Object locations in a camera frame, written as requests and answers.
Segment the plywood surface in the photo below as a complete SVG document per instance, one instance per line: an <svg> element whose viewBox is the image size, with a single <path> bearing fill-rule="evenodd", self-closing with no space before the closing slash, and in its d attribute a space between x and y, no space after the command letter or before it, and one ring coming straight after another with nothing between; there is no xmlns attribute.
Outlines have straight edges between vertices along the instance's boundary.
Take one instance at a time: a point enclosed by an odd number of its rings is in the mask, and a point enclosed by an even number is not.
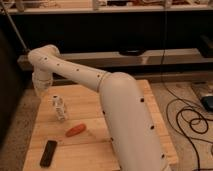
<svg viewBox="0 0 213 171"><path fill-rule="evenodd" d="M152 115L170 164L178 162L174 146L165 127L159 108L147 81L138 81L144 92L145 102ZM57 121L52 96L63 97L69 120ZM79 123L85 123L87 130L74 137L65 137L65 132ZM47 140L56 140L56 149L48 169L39 166ZM119 164L111 146L109 132L103 118L97 93L80 85L51 87L41 101L38 115L27 152L25 171L115 171Z"/></svg>

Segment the black device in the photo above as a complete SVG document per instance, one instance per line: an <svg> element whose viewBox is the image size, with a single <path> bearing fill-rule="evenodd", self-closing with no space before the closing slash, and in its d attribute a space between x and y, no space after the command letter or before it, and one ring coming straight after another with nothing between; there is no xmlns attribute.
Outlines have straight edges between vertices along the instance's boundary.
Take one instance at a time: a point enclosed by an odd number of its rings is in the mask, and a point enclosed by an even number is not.
<svg viewBox="0 0 213 171"><path fill-rule="evenodd" d="M213 90L204 82L192 83L191 87L205 109L213 111Z"/></svg>
<svg viewBox="0 0 213 171"><path fill-rule="evenodd" d="M57 146L57 141L54 140L48 140L47 144L45 146L41 161L40 161L40 166L41 167L49 167L55 152Z"/></svg>

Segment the carrot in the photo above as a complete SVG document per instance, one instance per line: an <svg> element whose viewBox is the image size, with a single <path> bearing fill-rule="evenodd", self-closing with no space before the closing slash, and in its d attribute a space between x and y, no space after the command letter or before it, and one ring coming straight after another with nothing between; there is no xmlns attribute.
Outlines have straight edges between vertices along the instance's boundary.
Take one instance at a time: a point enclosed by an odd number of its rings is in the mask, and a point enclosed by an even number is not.
<svg viewBox="0 0 213 171"><path fill-rule="evenodd" d="M80 134L86 130L86 125L84 123L74 126L66 132L66 137L72 137L74 135Z"/></svg>

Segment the black cable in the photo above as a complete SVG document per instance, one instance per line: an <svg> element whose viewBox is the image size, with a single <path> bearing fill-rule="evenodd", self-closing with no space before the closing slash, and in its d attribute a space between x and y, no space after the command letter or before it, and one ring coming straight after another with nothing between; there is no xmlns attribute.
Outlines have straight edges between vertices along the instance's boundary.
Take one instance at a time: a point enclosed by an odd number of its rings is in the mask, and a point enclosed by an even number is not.
<svg viewBox="0 0 213 171"><path fill-rule="evenodd" d="M167 106L166 106L166 117L167 117L167 120L169 122L169 125L174 129L175 132L177 132L178 134L180 134L181 136L185 137L189 143L191 144L193 150L195 151L195 154L196 154L196 158L197 158L197 169L193 170L193 171L207 171L207 170L212 170L213 171L213 168L201 168L200 166L200 155L199 155L199 152L195 146L195 144L193 143L192 140L198 140L198 141L203 141L203 142L206 142L206 143L210 143L212 146L211 146L211 154L213 155L213 142L212 141L209 141L209 140L205 140L205 139L202 139L202 138L196 138L196 137L190 137L188 136L184 129L181 127L180 125L180 122L179 122L179 118L181 116L181 118L186 122L188 123L189 127L191 128L191 130L197 134L205 134L208 132L209 130L209 125L208 125L208 121L213 121L212 119L207 119L205 118L201 112L199 112L198 110L200 111L204 111L203 107L200 106L199 104L193 102L193 101L190 101L188 99L183 99L183 98L180 98L178 97L175 93L173 93L165 84L164 82L164 79L163 79L163 63L164 63L164 60L165 60L165 52L166 52L166 43L167 43L167 33L168 33L168 26L167 26L167 11L166 11L166 8L164 8L164 14L165 14L165 25L164 25L164 40L163 40L163 54L162 54L162 57L161 57L161 62L160 62L160 78L161 78L161 83L163 84L164 88L166 91L168 91L173 97L175 97L176 99L173 99L171 100ZM182 103L184 103L186 106L182 107L176 114L176 124L179 128L180 131L178 131L171 123L170 119L169 119L169 106L176 102L176 101L181 101ZM190 111L194 114L197 115L196 118L193 118L191 119L190 121L187 121L184 117L184 112L186 111ZM199 131L199 130L196 130L193 126L195 125L198 125L200 124L201 122L204 122L205 123L205 129L203 131Z"/></svg>

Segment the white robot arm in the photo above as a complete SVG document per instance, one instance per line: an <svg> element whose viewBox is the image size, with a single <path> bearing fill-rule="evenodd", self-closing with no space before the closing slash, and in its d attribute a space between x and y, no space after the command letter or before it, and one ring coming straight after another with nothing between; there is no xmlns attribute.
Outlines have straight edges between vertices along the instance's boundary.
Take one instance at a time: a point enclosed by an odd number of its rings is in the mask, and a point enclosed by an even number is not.
<svg viewBox="0 0 213 171"><path fill-rule="evenodd" d="M57 73L100 94L113 148L122 171L171 171L137 82L126 73L64 61L53 45L30 51L33 83L43 91Z"/></svg>

